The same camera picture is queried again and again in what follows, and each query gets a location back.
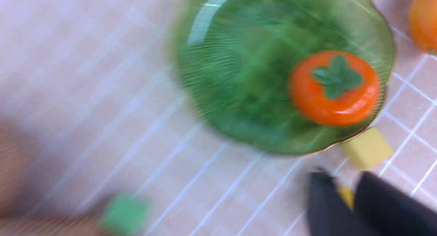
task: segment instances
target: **yellow block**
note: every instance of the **yellow block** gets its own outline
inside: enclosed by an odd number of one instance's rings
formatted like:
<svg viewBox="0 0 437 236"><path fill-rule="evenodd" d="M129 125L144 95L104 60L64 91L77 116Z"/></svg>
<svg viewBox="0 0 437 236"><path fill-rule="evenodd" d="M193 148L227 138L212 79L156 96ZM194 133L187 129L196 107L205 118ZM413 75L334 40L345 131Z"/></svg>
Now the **yellow block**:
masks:
<svg viewBox="0 0 437 236"><path fill-rule="evenodd" d="M342 143L341 148L358 169L370 169L393 155L393 150L376 127Z"/></svg>
<svg viewBox="0 0 437 236"><path fill-rule="evenodd" d="M341 198L345 204L351 209L354 209L354 198L355 194L350 188L337 188L337 192L340 194Z"/></svg>

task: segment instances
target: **tile floor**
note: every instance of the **tile floor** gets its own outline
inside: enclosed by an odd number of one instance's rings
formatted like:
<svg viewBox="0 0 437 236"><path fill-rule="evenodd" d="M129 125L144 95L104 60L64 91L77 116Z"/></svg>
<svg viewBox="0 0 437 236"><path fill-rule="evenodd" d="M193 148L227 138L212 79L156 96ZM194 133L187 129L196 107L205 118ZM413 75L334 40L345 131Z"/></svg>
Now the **tile floor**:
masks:
<svg viewBox="0 0 437 236"><path fill-rule="evenodd" d="M375 123L395 154L373 172L437 208L437 59L408 36L411 0L374 1L399 55ZM147 235L306 236L308 170L354 183L336 147L270 157L196 120L168 56L182 2L0 0L1 115L34 159L17 212L74 215L129 191L153 202Z"/></svg>

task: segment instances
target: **orange fruit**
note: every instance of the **orange fruit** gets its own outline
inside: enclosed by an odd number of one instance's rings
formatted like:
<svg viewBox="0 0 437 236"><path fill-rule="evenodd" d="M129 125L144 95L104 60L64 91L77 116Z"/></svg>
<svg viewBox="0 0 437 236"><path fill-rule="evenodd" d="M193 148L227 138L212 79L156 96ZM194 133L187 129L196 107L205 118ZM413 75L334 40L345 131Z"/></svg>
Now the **orange fruit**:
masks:
<svg viewBox="0 0 437 236"><path fill-rule="evenodd" d="M422 51L437 51L437 0L414 0L409 8L411 38Z"/></svg>
<svg viewBox="0 0 437 236"><path fill-rule="evenodd" d="M366 119L378 101L379 80L362 58L343 51L314 54L293 68L289 94L318 124L347 126Z"/></svg>

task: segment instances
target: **green glass plate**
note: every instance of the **green glass plate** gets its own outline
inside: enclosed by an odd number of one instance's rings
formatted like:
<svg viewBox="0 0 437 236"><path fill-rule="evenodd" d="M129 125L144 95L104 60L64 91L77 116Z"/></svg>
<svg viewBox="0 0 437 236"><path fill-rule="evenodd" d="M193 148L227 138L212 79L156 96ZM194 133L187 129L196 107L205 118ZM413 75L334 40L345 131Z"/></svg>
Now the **green glass plate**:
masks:
<svg viewBox="0 0 437 236"><path fill-rule="evenodd" d="M191 0L177 34L178 75L209 124L273 153L304 155L356 136L376 118L395 60L386 20L370 0ZM379 75L370 117L353 126L315 124L288 99L292 68L342 50Z"/></svg>

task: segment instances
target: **persimmon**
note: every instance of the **persimmon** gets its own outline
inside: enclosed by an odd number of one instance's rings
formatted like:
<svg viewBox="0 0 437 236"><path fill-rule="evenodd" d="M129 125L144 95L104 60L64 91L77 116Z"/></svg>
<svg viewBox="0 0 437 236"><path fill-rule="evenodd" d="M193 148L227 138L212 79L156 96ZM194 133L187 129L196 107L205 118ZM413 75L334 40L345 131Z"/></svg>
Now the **persimmon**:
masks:
<svg viewBox="0 0 437 236"><path fill-rule="evenodd" d="M379 79L362 58L323 51L296 65L289 76L290 98L309 120L332 126L366 119L378 101Z"/></svg>
<svg viewBox="0 0 437 236"><path fill-rule="evenodd" d="M411 38L422 51L437 51L437 0L414 0L409 8Z"/></svg>

